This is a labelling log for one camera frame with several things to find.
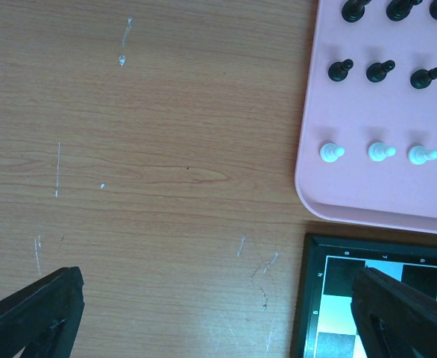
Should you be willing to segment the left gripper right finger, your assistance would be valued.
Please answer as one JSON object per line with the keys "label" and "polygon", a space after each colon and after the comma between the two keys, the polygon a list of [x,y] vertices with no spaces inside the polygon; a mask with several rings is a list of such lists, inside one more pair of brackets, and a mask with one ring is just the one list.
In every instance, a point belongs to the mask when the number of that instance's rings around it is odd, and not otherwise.
{"label": "left gripper right finger", "polygon": [[353,282],[353,320],[368,357],[437,357],[437,301],[375,268]]}

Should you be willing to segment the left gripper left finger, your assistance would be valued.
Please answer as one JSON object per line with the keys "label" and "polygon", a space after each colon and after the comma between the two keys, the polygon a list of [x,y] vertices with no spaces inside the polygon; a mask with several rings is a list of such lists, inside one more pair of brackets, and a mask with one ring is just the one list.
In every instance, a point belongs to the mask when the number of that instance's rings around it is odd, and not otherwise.
{"label": "left gripper left finger", "polygon": [[63,267],[0,300],[0,357],[69,357],[83,285],[79,267]]}

